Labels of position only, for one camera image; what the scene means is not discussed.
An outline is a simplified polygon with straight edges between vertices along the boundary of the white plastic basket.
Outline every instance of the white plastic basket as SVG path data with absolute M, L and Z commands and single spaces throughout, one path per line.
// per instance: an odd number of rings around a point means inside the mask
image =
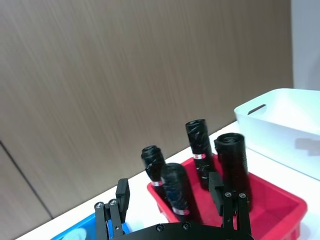
M 234 113 L 248 148 L 320 180 L 320 91 L 276 89 Z

